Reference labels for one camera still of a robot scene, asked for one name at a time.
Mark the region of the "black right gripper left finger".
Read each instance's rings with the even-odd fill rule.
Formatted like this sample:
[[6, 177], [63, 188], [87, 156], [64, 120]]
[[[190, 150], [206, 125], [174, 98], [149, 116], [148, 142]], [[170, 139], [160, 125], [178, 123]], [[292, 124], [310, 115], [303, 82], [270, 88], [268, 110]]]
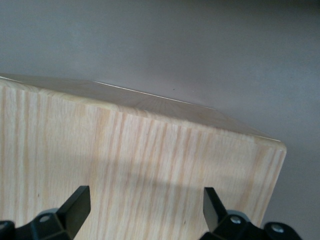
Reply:
[[2, 240], [73, 240], [91, 211], [88, 185], [79, 186], [60, 208], [39, 213], [29, 223], [16, 227], [11, 220], [0, 222]]

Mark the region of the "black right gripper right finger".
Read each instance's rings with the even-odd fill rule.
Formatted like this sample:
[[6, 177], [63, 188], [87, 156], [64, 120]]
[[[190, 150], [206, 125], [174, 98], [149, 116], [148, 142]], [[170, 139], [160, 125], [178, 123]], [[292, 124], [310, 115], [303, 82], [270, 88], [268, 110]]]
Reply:
[[212, 187], [203, 191], [203, 215], [208, 231], [203, 240], [300, 240], [300, 235], [289, 225], [268, 222], [255, 226], [246, 214], [227, 210]]

